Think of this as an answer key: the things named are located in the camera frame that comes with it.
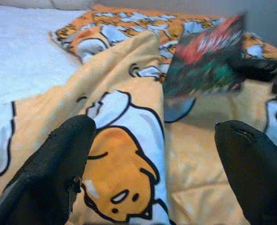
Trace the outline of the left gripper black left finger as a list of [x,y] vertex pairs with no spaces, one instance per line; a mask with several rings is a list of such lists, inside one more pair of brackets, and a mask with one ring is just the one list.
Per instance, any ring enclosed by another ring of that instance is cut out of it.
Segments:
[[0,225],[63,225],[72,212],[96,135],[94,120],[74,116],[53,130],[6,185]]

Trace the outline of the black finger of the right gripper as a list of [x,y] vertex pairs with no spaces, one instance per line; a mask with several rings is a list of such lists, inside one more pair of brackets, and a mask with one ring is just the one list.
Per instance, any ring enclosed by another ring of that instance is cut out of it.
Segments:
[[273,80],[277,77],[277,59],[245,59],[241,56],[228,58],[235,80]]

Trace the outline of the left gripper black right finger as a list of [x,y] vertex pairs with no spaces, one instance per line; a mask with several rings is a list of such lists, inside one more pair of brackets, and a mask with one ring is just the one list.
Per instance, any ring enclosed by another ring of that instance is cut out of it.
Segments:
[[215,124],[215,144],[246,220],[252,225],[277,225],[277,146],[238,120]]

